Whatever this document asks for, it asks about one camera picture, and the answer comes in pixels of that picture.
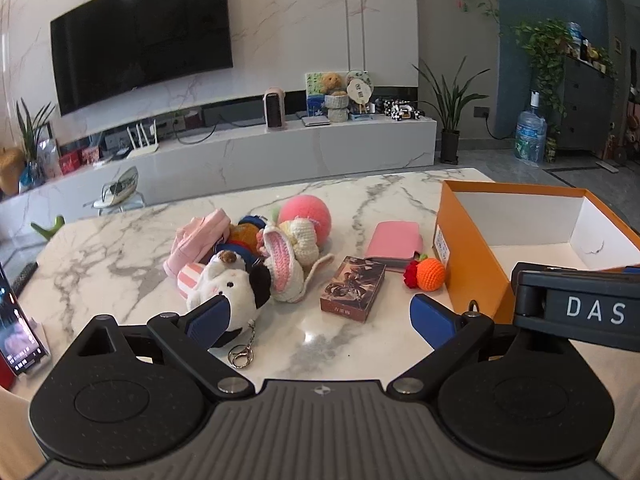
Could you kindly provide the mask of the orange crochet fruit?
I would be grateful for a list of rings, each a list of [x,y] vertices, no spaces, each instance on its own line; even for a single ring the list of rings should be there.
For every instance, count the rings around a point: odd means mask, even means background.
[[[419,258],[409,262],[404,272],[404,283],[410,289],[436,292],[446,280],[446,269],[436,258]]]

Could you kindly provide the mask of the white black dog plush keychain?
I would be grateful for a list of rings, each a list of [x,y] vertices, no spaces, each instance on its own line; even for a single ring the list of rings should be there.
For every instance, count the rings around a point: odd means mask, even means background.
[[[230,322],[213,348],[230,344],[257,321],[260,309],[270,299],[271,275],[262,263],[249,268],[235,252],[218,252],[206,264],[195,286],[186,296],[188,312],[217,296],[230,304]]]

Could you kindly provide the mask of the pink cap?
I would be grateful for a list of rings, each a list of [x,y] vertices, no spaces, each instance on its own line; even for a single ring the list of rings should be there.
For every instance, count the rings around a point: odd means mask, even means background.
[[[178,229],[169,256],[163,263],[168,278],[175,280],[189,263],[199,263],[224,242],[230,234],[231,220],[223,209],[215,209],[205,217],[195,217]]]

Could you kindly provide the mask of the brown bear plush blue outfit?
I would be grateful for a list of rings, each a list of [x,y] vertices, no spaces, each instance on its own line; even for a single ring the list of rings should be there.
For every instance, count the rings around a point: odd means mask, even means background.
[[[252,266],[259,258],[258,233],[266,226],[262,217],[245,216],[232,224],[229,234],[216,246],[216,252],[235,252],[246,266]]]

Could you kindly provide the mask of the illustrated card box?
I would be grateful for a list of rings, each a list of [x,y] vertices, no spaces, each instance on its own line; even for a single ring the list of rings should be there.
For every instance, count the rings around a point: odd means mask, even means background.
[[[320,296],[323,312],[364,323],[384,281],[386,265],[346,257]]]

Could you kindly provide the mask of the pink wallet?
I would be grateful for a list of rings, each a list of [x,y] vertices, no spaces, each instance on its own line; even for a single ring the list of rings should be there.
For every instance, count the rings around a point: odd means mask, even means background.
[[[404,272],[422,252],[423,238],[416,222],[384,221],[376,226],[364,258],[385,264],[387,271]]]

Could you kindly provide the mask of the crochet bunny toy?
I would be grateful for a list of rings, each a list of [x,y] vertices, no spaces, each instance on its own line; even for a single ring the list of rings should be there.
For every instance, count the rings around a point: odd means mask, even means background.
[[[334,260],[333,254],[320,254],[314,222],[295,218],[262,230],[264,265],[271,275],[271,296],[277,302],[295,304],[306,296],[314,276]]]

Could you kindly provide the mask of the pink fluffy peach plush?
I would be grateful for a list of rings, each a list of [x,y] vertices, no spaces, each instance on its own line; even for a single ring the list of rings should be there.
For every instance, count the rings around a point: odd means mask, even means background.
[[[313,195],[297,195],[287,200],[278,214],[278,223],[307,219],[314,225],[318,245],[323,247],[329,238],[332,228],[332,217],[328,206],[319,197]]]

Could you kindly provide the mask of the small desk fan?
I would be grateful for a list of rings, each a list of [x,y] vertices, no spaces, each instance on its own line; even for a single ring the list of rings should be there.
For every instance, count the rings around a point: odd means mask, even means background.
[[[136,166],[128,168],[117,180],[102,186],[101,195],[96,200],[85,203],[84,208],[93,209],[101,217],[144,208],[143,194],[138,190],[139,171]]]

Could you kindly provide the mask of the black remote control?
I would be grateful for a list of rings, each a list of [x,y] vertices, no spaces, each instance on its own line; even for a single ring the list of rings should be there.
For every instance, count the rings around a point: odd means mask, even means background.
[[[12,282],[12,292],[14,293],[14,296],[16,298],[21,296],[22,291],[32,279],[37,270],[38,263],[34,261],[27,263],[26,266],[24,266],[23,270],[21,270],[21,272],[17,274],[17,277],[14,278],[14,281]]]

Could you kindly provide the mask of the white wifi router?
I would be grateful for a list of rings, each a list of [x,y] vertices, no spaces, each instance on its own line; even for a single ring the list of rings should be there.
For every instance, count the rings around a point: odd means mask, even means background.
[[[153,154],[158,150],[156,122],[152,122],[149,127],[138,122],[134,127],[128,127],[126,131],[131,145],[128,159]]]

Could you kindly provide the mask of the white marble tv console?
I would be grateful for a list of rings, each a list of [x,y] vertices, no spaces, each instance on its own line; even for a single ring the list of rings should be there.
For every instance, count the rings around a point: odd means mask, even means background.
[[[1,236],[27,236],[62,216],[73,222],[91,216],[90,205],[104,184],[128,168],[139,171],[145,203],[157,205],[216,193],[297,181],[433,165],[437,124],[431,118],[395,122],[378,115],[269,131],[264,126],[222,129],[194,145],[162,143],[147,155],[84,167],[1,204]]]

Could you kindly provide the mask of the black white figurines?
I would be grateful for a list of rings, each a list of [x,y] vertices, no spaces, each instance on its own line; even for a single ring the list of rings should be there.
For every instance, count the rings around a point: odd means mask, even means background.
[[[383,114],[395,122],[421,120],[425,117],[422,110],[416,107],[416,102],[395,99],[378,99],[374,102],[378,114]]]

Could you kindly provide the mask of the tall potted grass plant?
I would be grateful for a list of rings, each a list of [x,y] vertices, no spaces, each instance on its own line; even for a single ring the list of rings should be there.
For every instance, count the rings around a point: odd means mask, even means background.
[[[447,79],[440,75],[436,77],[431,67],[424,61],[420,60],[418,66],[413,68],[418,72],[420,77],[431,88],[431,92],[435,98],[434,102],[421,100],[421,104],[431,107],[437,115],[442,130],[440,130],[440,155],[439,161],[442,164],[457,165],[458,149],[460,142],[460,120],[462,110],[470,103],[480,101],[487,98],[487,94],[471,92],[471,84],[480,76],[489,72],[489,68],[480,70],[466,81],[460,82],[459,76],[462,68],[465,66],[466,58],[462,58],[454,80],[448,82]]]

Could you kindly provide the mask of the black wall television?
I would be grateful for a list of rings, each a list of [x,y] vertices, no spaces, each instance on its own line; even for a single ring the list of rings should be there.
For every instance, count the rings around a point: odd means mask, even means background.
[[[91,0],[50,24],[58,109],[232,67],[228,0]]]

